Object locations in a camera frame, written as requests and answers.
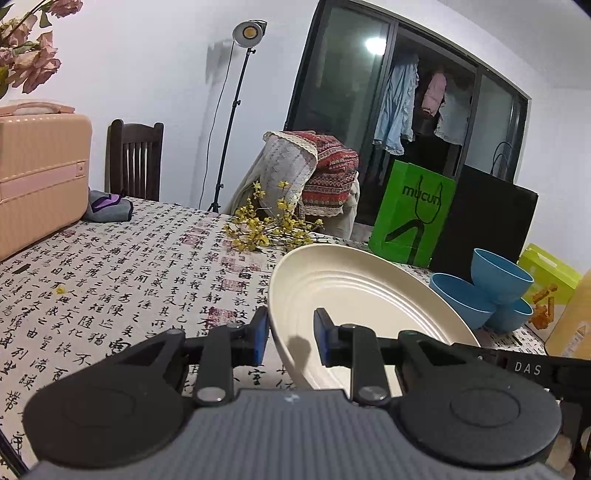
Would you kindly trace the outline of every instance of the white plate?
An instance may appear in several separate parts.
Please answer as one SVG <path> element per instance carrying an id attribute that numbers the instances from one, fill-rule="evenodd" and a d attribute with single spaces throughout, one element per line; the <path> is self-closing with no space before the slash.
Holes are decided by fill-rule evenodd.
<path id="1" fill-rule="evenodd" d="M 458 314 L 423 282 L 375 255 L 349 247 L 314 244 L 288 253 L 269 286 L 271 331 L 281 360 L 298 388 L 343 388 L 350 370 L 320 363 L 313 314 L 324 307 L 335 325 L 356 323 L 377 336 L 417 330 L 442 342 L 478 346 Z M 393 366 L 390 391 L 401 395 Z"/>

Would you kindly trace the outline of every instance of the light blue shirt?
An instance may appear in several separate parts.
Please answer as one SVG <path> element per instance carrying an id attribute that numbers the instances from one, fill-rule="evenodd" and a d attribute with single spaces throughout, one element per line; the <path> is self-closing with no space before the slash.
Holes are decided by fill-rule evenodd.
<path id="1" fill-rule="evenodd" d="M 414 139 L 414 92 L 418 86 L 418 55 L 402 53 L 394 59 L 394 69 L 379 113 L 374 143 L 392 155 L 404 155 L 401 137 Z"/>

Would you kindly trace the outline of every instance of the pink suitcase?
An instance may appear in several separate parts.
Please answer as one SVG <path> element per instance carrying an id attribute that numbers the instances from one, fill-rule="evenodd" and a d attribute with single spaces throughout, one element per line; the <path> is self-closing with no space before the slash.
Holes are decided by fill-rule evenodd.
<path id="1" fill-rule="evenodd" d="M 19 115 L 39 108 L 52 113 Z M 91 136 L 72 107 L 0 107 L 0 261 L 82 217 Z"/>

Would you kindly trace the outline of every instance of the yellow box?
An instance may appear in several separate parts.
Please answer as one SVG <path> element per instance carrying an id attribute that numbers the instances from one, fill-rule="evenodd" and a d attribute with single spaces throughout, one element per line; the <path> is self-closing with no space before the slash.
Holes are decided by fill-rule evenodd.
<path id="1" fill-rule="evenodd" d="M 527 326 L 546 341 L 573 296 L 581 274 L 534 244 L 529 244 L 521 254 L 518 265 L 534 278 L 523 296 L 534 309 Z"/>
<path id="2" fill-rule="evenodd" d="M 591 270 L 579 282 L 546 342 L 546 351 L 552 356 L 591 360 Z"/>

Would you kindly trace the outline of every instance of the suitcase handle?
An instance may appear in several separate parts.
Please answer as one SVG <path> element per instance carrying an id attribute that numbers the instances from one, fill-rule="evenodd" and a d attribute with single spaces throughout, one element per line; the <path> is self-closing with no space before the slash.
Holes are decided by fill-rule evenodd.
<path id="1" fill-rule="evenodd" d="M 74 107 L 61 105 L 59 103 L 52 102 L 26 102 L 26 103 L 15 103 L 14 105 L 4 105 L 0 107 L 0 116 L 14 115 L 16 111 L 23 108 L 47 108 L 51 110 L 51 113 L 74 113 Z"/>

